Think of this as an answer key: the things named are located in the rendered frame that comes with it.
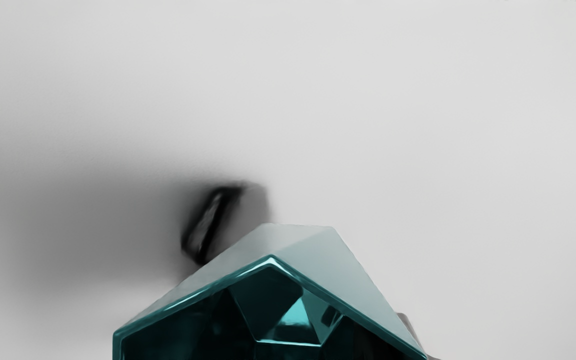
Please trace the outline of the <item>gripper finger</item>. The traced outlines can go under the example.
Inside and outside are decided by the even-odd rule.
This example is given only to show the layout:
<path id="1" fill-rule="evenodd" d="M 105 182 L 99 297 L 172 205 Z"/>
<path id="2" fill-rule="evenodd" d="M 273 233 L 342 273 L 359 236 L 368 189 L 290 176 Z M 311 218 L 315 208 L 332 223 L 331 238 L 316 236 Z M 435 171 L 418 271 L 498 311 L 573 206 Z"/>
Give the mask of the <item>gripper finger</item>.
<path id="1" fill-rule="evenodd" d="M 418 346 L 421 348 L 421 350 L 423 351 L 424 355 L 426 356 L 427 360 L 441 360 L 440 358 L 436 358 L 432 355 L 430 355 L 423 347 L 421 340 L 419 339 L 416 331 L 414 330 L 413 324 L 410 321 L 409 317 L 402 312 L 398 312 L 397 313 L 398 318 L 402 321 L 402 323 L 406 326 L 407 331 L 410 333 L 410 335 L 414 338 L 414 341 L 416 341 L 416 343 L 418 344 Z"/>

